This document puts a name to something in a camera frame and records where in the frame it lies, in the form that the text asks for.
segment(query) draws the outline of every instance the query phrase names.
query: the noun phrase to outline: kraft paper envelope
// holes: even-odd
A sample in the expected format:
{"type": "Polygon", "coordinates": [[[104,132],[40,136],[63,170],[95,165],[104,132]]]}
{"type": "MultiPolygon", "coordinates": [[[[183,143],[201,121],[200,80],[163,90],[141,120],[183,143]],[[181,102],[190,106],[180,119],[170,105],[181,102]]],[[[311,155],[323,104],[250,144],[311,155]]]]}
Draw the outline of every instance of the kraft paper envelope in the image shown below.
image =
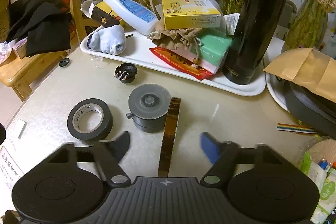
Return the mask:
{"type": "Polygon", "coordinates": [[[336,103],[336,60],[313,48],[296,48],[276,57],[265,72],[303,86],[336,103]]]}

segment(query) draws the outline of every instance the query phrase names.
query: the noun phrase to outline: black thermos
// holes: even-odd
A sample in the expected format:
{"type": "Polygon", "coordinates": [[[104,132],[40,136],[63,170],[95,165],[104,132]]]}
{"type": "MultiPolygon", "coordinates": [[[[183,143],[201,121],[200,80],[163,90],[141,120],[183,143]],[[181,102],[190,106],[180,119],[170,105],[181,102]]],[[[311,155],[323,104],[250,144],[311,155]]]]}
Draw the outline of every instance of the black thermos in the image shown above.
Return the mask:
{"type": "Polygon", "coordinates": [[[272,39],[286,0],[244,0],[224,75],[232,82],[247,85],[272,39]]]}

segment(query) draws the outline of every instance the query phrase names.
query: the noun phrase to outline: green and white package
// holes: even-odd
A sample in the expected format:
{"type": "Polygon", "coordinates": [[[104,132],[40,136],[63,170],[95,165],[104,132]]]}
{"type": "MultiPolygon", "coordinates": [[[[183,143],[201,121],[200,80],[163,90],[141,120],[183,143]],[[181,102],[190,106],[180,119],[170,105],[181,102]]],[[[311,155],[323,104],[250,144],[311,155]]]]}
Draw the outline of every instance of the green and white package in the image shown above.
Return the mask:
{"type": "Polygon", "coordinates": [[[336,170],[331,168],[320,192],[320,201],[311,221],[314,224],[323,224],[336,205],[336,170]]]}
{"type": "Polygon", "coordinates": [[[311,160],[309,152],[304,154],[301,171],[316,184],[321,193],[327,172],[311,160]]]}

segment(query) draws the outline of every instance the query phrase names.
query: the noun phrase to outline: red packet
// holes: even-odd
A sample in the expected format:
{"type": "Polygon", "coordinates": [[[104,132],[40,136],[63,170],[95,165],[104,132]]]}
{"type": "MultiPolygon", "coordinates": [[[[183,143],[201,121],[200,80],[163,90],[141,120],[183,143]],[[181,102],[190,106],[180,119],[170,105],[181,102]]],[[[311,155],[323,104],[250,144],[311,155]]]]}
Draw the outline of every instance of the red packet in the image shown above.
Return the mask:
{"type": "Polygon", "coordinates": [[[150,51],[154,53],[162,61],[172,66],[173,68],[178,69],[179,71],[182,71],[189,75],[192,75],[198,80],[203,80],[213,75],[211,72],[201,67],[198,68],[192,67],[193,63],[191,61],[185,59],[182,56],[177,55],[174,52],[171,52],[170,50],[167,50],[166,48],[155,47],[150,48],[150,51]]]}

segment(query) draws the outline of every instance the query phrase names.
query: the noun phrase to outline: white sock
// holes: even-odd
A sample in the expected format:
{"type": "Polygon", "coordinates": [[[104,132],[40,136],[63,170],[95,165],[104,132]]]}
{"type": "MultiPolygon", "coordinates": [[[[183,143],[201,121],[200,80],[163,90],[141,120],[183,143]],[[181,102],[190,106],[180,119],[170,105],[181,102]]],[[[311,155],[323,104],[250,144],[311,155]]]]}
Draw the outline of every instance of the white sock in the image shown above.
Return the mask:
{"type": "Polygon", "coordinates": [[[100,29],[88,39],[87,47],[95,52],[119,55],[126,49],[124,28],[120,25],[100,29]]]}

